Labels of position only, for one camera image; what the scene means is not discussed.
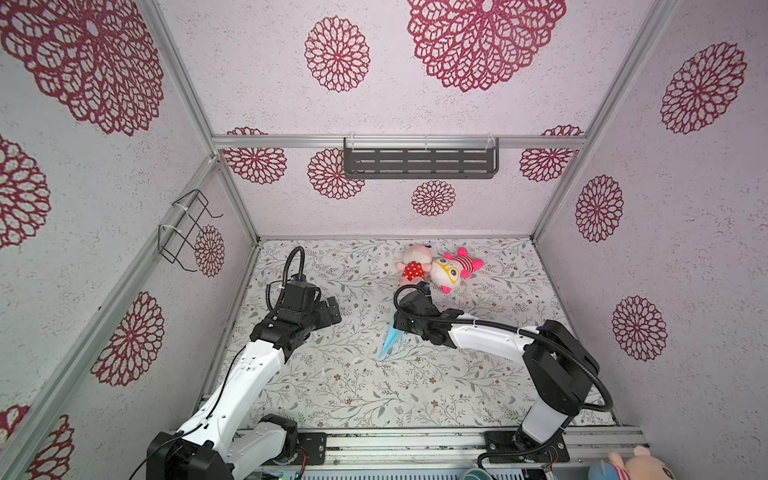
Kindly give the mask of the light blue paper sheet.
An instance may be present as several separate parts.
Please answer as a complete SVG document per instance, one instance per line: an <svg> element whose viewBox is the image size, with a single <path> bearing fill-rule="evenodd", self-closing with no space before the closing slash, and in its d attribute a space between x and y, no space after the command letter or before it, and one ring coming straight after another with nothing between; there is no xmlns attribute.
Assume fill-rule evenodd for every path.
<svg viewBox="0 0 768 480"><path fill-rule="evenodd" d="M393 321L388 330L384 345L381 348L381 352L378 357L379 361L383 361L387 358L387 356L392 352L393 348L398 343L398 341L402 338L403 335L404 335L404 332L398 329L396 326L396 322Z"/></svg>

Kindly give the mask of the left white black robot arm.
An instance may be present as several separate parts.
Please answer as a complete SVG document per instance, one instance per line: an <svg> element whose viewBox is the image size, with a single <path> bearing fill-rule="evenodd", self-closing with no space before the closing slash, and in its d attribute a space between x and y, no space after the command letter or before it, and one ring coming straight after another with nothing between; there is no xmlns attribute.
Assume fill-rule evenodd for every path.
<svg viewBox="0 0 768 480"><path fill-rule="evenodd" d="M244 479L266 463L303 462L297 423L276 414L250 433L236 432L260 393L310 335L340 323L339 303L319 287L291 281L255 325L212 396L173 433L160 432L147 448L147 479Z"/></svg>

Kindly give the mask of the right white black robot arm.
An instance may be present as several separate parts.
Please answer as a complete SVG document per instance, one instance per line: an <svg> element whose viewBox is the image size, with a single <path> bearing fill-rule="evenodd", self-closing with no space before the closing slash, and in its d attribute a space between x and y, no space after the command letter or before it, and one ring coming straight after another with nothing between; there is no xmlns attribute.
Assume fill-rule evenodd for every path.
<svg viewBox="0 0 768 480"><path fill-rule="evenodd" d="M599 378L594 357L560 322L514 327L479 319L461 310L439 310L425 283L406 285L393 294L396 331L416 335L435 346L476 350L526 368L537 399L514 437L532 452L557 441L584 410L609 412L613 399Z"/></svg>

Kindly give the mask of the yellow face plush doll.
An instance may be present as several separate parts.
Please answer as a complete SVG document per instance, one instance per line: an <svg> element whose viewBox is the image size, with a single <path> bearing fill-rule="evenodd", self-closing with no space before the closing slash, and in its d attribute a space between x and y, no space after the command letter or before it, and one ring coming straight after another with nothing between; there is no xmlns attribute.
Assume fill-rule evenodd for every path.
<svg viewBox="0 0 768 480"><path fill-rule="evenodd" d="M433 259L430 279L442 293L451 294L484 265L483 260L473 257L465 247L460 247L455 254L445 253Z"/></svg>

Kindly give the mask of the pink plush doll red dress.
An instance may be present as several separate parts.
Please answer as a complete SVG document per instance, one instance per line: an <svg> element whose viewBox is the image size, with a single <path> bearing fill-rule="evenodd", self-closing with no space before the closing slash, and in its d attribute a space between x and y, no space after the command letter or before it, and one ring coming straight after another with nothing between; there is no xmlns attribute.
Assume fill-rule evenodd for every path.
<svg viewBox="0 0 768 480"><path fill-rule="evenodd" d="M428 245L411 245L406 248L402 261L397 264L400 272L399 285L416 285L428 280L433 254Z"/></svg>

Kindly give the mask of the floral patterned table mat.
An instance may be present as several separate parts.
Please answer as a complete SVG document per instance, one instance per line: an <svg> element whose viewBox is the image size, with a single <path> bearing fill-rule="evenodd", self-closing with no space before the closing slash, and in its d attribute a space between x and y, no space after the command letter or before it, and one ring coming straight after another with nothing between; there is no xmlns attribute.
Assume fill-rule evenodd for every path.
<svg viewBox="0 0 768 480"><path fill-rule="evenodd" d="M506 426L519 423L536 390L525 368L476 350L437 347L414 335L382 346L395 312L397 263L406 240L303 242L305 272L342 319L311 335L269 381L243 426L277 414L302 428ZM455 293L435 291L440 309L457 308L514 326L565 316L533 244L522 238L433 239L441 255L466 248L483 268Z"/></svg>

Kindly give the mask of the teal round cup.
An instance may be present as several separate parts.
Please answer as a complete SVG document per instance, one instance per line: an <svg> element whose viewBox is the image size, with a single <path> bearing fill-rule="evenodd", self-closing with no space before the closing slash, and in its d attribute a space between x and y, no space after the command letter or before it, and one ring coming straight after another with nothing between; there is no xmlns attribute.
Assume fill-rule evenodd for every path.
<svg viewBox="0 0 768 480"><path fill-rule="evenodd" d="M484 470L473 468L462 473L459 480L493 480L493 477Z"/></svg>

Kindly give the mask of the blue plush toy foreground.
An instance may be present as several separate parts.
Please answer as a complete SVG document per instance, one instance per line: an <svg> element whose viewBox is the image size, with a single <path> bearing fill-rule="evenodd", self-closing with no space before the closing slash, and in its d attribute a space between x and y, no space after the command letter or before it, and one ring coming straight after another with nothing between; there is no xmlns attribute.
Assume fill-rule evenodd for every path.
<svg viewBox="0 0 768 480"><path fill-rule="evenodd" d="M620 480L620 471L616 469L616 466L601 460L599 463L594 463L588 470L589 480Z"/></svg>

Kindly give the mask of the pink plush toy foreground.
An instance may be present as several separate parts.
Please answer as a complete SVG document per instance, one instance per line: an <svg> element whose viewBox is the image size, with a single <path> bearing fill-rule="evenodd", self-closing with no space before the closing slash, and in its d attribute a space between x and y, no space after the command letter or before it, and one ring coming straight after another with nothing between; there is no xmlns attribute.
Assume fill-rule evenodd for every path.
<svg viewBox="0 0 768 480"><path fill-rule="evenodd" d="M627 460L612 452L602 466L602 473L607 479L619 480L675 480L675 474L651 451L643 446L636 446L633 456Z"/></svg>

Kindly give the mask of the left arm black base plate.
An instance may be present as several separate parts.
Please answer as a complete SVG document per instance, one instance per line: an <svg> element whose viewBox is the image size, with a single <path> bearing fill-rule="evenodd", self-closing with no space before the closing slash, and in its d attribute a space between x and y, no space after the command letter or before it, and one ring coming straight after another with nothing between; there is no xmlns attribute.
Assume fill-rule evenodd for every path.
<svg viewBox="0 0 768 480"><path fill-rule="evenodd" d="M286 436L283 450L266 466L316 466L325 463L328 435L325 432L298 432Z"/></svg>

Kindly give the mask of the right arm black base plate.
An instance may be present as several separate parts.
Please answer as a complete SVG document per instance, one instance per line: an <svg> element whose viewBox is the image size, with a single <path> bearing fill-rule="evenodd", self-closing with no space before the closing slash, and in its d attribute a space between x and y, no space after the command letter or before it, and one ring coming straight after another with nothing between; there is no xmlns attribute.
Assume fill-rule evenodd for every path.
<svg viewBox="0 0 768 480"><path fill-rule="evenodd" d="M491 463L565 463L570 460L562 433L537 442L522 431L494 430L484 434L487 459Z"/></svg>

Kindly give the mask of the grey slotted wall shelf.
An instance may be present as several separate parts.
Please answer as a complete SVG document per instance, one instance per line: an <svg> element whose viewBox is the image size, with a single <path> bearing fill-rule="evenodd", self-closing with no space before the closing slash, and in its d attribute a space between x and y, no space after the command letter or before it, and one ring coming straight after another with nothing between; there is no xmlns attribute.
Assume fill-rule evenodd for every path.
<svg viewBox="0 0 768 480"><path fill-rule="evenodd" d="M499 148L494 139L480 148L400 148L358 147L345 138L342 166L357 180L486 180L499 171Z"/></svg>

